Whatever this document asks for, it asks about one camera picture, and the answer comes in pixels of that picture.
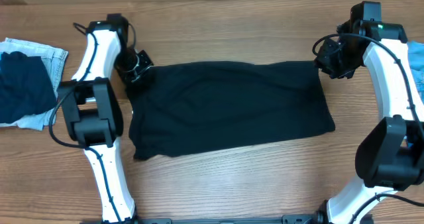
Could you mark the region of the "black t-shirt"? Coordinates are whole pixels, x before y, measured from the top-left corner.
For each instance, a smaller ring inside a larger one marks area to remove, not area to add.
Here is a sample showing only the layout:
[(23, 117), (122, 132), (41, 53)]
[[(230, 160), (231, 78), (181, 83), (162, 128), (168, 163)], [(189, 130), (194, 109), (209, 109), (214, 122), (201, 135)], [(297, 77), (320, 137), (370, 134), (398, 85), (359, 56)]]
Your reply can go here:
[(153, 67), (127, 88), (134, 158), (177, 157), (335, 130), (311, 62)]

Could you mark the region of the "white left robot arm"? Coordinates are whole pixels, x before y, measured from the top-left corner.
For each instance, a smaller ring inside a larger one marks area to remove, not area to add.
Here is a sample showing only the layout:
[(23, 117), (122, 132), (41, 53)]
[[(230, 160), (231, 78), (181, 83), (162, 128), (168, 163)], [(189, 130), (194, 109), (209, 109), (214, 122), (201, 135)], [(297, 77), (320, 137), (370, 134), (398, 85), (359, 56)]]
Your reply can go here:
[(120, 145), (123, 116), (110, 79), (116, 71), (126, 85), (138, 82), (153, 66), (145, 51), (129, 44), (134, 27), (120, 14), (88, 27), (74, 27), (87, 38), (77, 72), (58, 88), (70, 147), (82, 149), (91, 165), (101, 198), (101, 223), (138, 223), (136, 204), (127, 186)]

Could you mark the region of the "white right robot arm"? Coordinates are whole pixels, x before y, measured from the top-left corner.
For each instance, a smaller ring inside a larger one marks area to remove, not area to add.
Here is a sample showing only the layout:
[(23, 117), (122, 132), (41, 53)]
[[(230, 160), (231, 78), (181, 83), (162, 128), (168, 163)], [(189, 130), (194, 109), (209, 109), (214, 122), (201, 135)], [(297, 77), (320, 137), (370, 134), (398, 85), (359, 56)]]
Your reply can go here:
[(379, 122), (356, 151), (356, 175), (323, 202), (312, 223), (373, 223), (369, 212), (387, 197), (422, 206), (398, 195), (423, 183), (423, 102), (403, 27), (358, 19), (339, 25), (320, 42), (320, 48), (313, 47), (315, 63), (332, 78), (351, 78), (358, 67), (367, 68)]

